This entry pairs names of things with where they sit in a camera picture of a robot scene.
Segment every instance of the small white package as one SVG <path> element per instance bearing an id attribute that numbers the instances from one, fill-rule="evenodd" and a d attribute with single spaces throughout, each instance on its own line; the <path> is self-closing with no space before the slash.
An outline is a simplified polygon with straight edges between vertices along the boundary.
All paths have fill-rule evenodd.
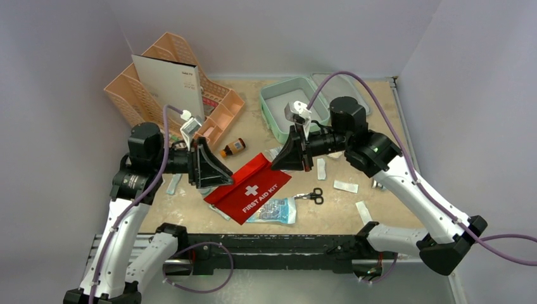
<path id="1" fill-rule="evenodd" d="M 334 188 L 352 193 L 358 193 L 358 184 L 351 184 L 349 182 L 342 182 L 340 180 L 334 180 Z"/>
<path id="2" fill-rule="evenodd" d="M 333 159 L 337 160 L 339 157 L 341 157 L 341 155 L 343 155 L 343 152 L 342 152 L 342 151 L 340 151 L 340 152 L 333 152 L 333 153 L 328 154 L 327 156 L 328 156 L 329 158 L 333 158 Z"/>
<path id="3" fill-rule="evenodd" d="M 367 209 L 367 207 L 365 206 L 364 201 L 359 201 L 358 203 L 356 203 L 356 208 L 358 209 L 358 213 L 360 214 L 364 225 L 373 221 L 373 218 L 369 213 L 369 209 Z"/>
<path id="4" fill-rule="evenodd" d="M 326 161 L 322 157 L 317 159 L 317 179 L 326 180 Z"/>
<path id="5" fill-rule="evenodd" d="M 174 176 L 172 177 L 172 180 L 170 181 L 170 184 L 168 185 L 168 189 L 166 189 L 167 194 L 169 194 L 169 195 L 174 195 L 175 194 L 175 189 L 177 188 L 177 185 L 181 181 L 182 176 L 183 175 L 180 174 L 180 173 L 174 174 Z"/>
<path id="6" fill-rule="evenodd" d="M 220 209 L 218 209 L 217 207 L 211 205 L 211 204 L 207 204 L 207 206 L 209 206 L 209 209 L 213 210 L 214 212 L 218 213 L 219 215 L 221 215 L 223 218 L 225 218 L 225 220 L 230 220 L 231 218 L 229 217 L 229 215 L 225 214 L 224 212 L 220 211 Z"/>

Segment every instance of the mint green tray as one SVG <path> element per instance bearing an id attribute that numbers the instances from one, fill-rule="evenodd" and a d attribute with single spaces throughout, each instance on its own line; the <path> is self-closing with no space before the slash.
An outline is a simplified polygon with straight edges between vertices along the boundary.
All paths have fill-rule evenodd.
<path id="1" fill-rule="evenodd" d="M 279 143 L 284 144 L 289 137 L 289 127 L 293 124 L 285 118 L 284 108 L 290 101 L 308 103 L 317 86 L 306 77 L 293 77 L 290 79 L 270 84 L 261 89 L 259 98 L 261 101 L 261 113 Z M 322 94 L 319 94 L 313 103 L 312 120 L 317 120 L 321 125 L 327 125 L 330 120 L 328 102 Z M 312 124 L 310 131 L 319 130 L 319 126 Z"/>

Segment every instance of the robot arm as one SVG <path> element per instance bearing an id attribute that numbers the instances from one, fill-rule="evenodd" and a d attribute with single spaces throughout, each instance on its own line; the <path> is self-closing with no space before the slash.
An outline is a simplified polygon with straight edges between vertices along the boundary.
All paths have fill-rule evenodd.
<path id="1" fill-rule="evenodd" d="M 424 196 L 411 178 L 399 147 L 384 134 L 368 129 L 365 110 L 356 99 L 336 98 L 330 103 L 330 112 L 331 127 L 321 127 L 319 132 L 306 135 L 295 111 L 294 125 L 290 126 L 287 142 L 273 161 L 272 169 L 309 171 L 313 156 L 344 151 L 352 167 L 394 193 L 425 226 L 425 229 L 402 229 L 369 222 L 357 238 L 376 251 L 420 256 L 435 272 L 450 274 L 475 240 Z M 487 223 L 482 217 L 469 217 L 461 212 L 417 176 L 427 192 L 459 218 L 461 224 L 478 236 L 483 233 Z"/>
<path id="2" fill-rule="evenodd" d="M 119 172 L 112 181 L 108 221 L 99 244 L 96 258 L 85 275 L 80 287 L 67 291 L 63 303 L 88 303 L 93 286 L 98 303 L 140 303 L 141 293 L 147 283 L 159 271 L 164 261 L 177 252 L 179 244 L 188 243 L 186 230 L 163 224 L 155 234 L 153 244 L 129 266 L 129 257 L 142 221 L 153 204 L 162 178 L 138 205 L 132 200 L 144 192 L 157 176 L 163 161 L 163 134 L 154 123 L 141 123 L 131 130 L 129 153 L 120 164 Z M 190 184 L 197 188 L 215 187 L 233 183 L 232 172 L 209 150 L 206 139 L 192 140 L 186 149 L 170 149 L 165 173 L 188 174 Z M 128 209 L 121 222 L 117 218 Z M 98 271 L 98 257 L 108 247 L 102 259 L 99 281 L 93 282 Z"/>

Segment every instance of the table surface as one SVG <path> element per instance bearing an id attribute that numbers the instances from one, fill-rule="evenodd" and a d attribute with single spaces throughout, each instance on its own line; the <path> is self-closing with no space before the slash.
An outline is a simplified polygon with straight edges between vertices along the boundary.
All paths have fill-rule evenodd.
<path id="1" fill-rule="evenodd" d="M 224 135 L 214 153 L 230 170 L 236 172 L 258 153 L 280 144 L 272 131 L 268 130 L 261 114 L 259 91 L 262 87 L 278 80 L 219 80 L 219 84 L 234 89 L 246 102 L 243 113 L 231 130 Z M 404 140 L 405 135 L 399 118 L 397 105 L 389 82 L 367 82 L 381 102 L 388 118 L 398 135 Z M 373 113 L 367 117 L 369 128 L 387 134 L 393 140 L 381 114 L 365 89 L 358 87 L 369 102 Z M 225 160 L 219 155 L 220 149 L 238 137 L 244 139 L 247 148 L 236 156 Z M 338 160 L 324 156 L 326 160 L 326 180 L 317 180 L 317 170 L 311 172 L 292 172 L 291 180 L 282 187 L 273 198 L 286 198 L 297 193 L 309 193 L 314 187 L 323 189 L 324 204 L 316 205 L 310 200 L 296 200 L 296 223 L 293 225 L 246 223 L 239 225 L 235 221 L 226 221 L 221 215 L 209 209 L 196 190 L 183 177 L 177 186 L 175 195 L 166 194 L 171 175 L 164 175 L 165 182 L 158 190 L 153 206 L 145 218 L 140 232 L 155 232 L 163 222 L 180 224 L 190 233 L 226 233 L 226 234 L 355 234 L 363 223 L 355 203 L 365 201 L 373 220 L 386 225 L 418 228 L 422 224 L 403 203 L 389 191 L 372 189 L 372 179 L 352 168 L 342 156 Z M 333 188 L 334 179 L 359 185 L 357 194 Z"/>

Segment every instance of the gray wall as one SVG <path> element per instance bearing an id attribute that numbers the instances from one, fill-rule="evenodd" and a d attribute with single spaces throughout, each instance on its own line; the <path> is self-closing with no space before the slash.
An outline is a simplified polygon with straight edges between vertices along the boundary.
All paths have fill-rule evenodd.
<path id="1" fill-rule="evenodd" d="M 79 285 L 127 150 L 103 88 L 129 54 L 105 1 L 0 4 L 0 302 Z"/>
<path id="2" fill-rule="evenodd" d="M 182 35 L 220 76 L 351 69 L 399 75 L 440 0 L 113 0 L 135 53 Z"/>
<path id="3" fill-rule="evenodd" d="M 537 2 L 443 0 L 399 79 L 423 175 L 489 222 L 537 231 Z M 537 246 L 495 241 L 535 260 Z M 471 303 L 536 303 L 537 270 L 475 246 L 458 267 Z"/>

